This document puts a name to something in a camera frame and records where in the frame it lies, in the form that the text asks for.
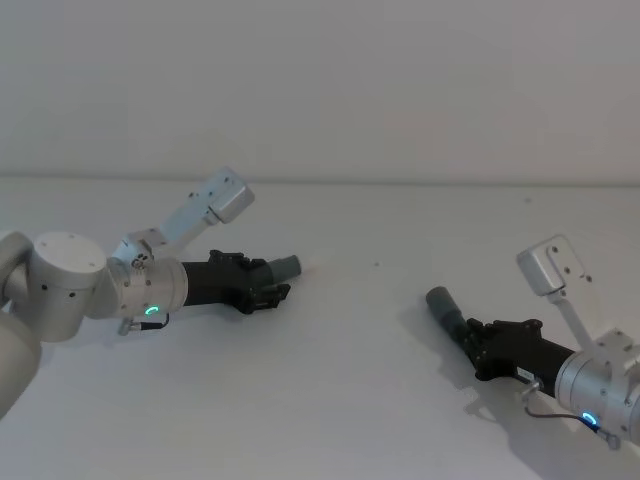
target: white table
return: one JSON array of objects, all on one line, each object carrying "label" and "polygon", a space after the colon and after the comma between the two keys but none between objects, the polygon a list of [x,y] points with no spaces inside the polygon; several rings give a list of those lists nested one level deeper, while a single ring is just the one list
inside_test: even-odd
[{"label": "white table", "polygon": [[[0,180],[0,225],[64,229],[111,252],[185,183]],[[446,285],[467,316],[545,322],[575,347],[514,256],[566,233],[603,311],[640,338],[640,190],[254,185],[237,221],[190,248],[307,268],[278,310],[185,309],[157,333],[85,320],[47,345],[0,424],[2,479],[636,479],[640,453],[525,416],[512,380],[480,383],[427,314]],[[548,407],[535,403],[536,409]]]}]

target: cylindrical joint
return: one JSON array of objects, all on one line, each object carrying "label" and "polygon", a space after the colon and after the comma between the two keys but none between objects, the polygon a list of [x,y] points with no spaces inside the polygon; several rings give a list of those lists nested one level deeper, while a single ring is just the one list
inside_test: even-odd
[{"label": "cylindrical joint", "polygon": [[69,340],[80,328],[105,264],[100,247],[80,235],[40,236],[28,262],[28,301],[14,302],[12,313],[41,341]]},{"label": "cylindrical joint", "polygon": [[427,305],[436,322],[456,343],[460,343],[469,327],[449,291],[445,287],[432,289],[427,293]]},{"label": "cylindrical joint", "polygon": [[284,283],[292,278],[299,277],[302,273],[300,260],[296,255],[273,260],[267,265],[269,265],[269,268],[271,269],[271,275],[273,276],[272,283],[274,284]]},{"label": "cylindrical joint", "polygon": [[136,270],[110,258],[87,316],[134,318],[174,312],[184,305],[186,297],[187,274],[176,259],[164,258]]},{"label": "cylindrical joint", "polygon": [[12,315],[0,311],[0,418],[9,411],[38,371],[40,343]]},{"label": "cylindrical joint", "polygon": [[277,285],[298,277],[301,273],[300,260],[297,256],[291,255],[256,268],[251,272],[251,279],[259,286]]},{"label": "cylindrical joint", "polygon": [[[584,352],[576,352],[564,363],[556,380],[556,398],[560,405],[576,415],[588,412],[602,421],[609,431],[640,445],[640,385],[626,399],[610,398],[611,372]],[[605,418],[615,412],[616,422]]]},{"label": "cylindrical joint", "polygon": [[0,232],[0,308],[9,300],[15,300],[7,291],[7,284],[16,268],[27,261],[32,248],[31,240],[23,234]]}]

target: robotic arm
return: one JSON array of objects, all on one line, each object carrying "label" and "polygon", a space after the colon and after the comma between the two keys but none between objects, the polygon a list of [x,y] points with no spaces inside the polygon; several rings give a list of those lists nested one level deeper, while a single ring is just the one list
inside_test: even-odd
[{"label": "robotic arm", "polygon": [[80,235],[53,232],[35,242],[0,233],[0,418],[35,376],[40,342],[74,337],[82,319],[123,319],[119,333],[165,323],[136,317],[168,315],[183,306],[224,303],[250,314],[276,308],[300,275],[297,257],[266,262],[213,250],[208,262],[177,260],[207,227],[233,221],[254,200],[246,183],[225,168],[189,195],[159,228],[126,235],[109,259]]},{"label": "robotic arm", "polygon": [[465,321],[449,292],[437,287],[427,294],[435,319],[463,349],[488,381],[513,377],[536,391],[555,397],[560,405],[610,448],[621,440],[640,445],[640,345],[598,314],[593,278],[588,275],[568,240],[556,236],[517,257],[518,265],[538,296],[556,305],[581,351],[574,352],[542,338],[542,322]]}]

